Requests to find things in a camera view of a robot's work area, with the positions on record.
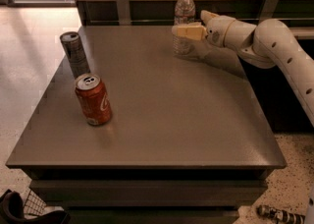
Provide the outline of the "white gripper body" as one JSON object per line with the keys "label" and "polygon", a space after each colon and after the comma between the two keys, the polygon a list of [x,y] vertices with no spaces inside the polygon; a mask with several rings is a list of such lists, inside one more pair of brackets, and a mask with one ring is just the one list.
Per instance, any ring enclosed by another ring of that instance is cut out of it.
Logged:
{"label": "white gripper body", "polygon": [[214,46],[223,47],[225,36],[227,34],[229,26],[235,20],[235,18],[231,18],[228,16],[217,16],[215,18],[211,18],[206,23],[208,42]]}

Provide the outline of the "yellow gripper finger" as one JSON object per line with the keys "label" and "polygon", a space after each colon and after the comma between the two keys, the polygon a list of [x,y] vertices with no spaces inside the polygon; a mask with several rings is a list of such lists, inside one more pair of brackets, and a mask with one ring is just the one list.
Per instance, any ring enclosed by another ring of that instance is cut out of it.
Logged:
{"label": "yellow gripper finger", "polygon": [[200,19],[205,25],[209,25],[215,18],[218,17],[218,14],[202,10],[200,13]]}
{"label": "yellow gripper finger", "polygon": [[174,25],[172,27],[172,34],[191,40],[203,40],[208,35],[206,27],[201,23]]}

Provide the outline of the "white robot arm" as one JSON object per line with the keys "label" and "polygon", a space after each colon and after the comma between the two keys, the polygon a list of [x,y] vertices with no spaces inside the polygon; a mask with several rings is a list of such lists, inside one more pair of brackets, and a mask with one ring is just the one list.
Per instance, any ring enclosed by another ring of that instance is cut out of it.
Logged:
{"label": "white robot arm", "polygon": [[174,25],[172,34],[229,48],[245,62],[261,69],[278,66],[314,125],[314,60],[283,22],[267,19],[252,25],[203,10],[199,23]]}

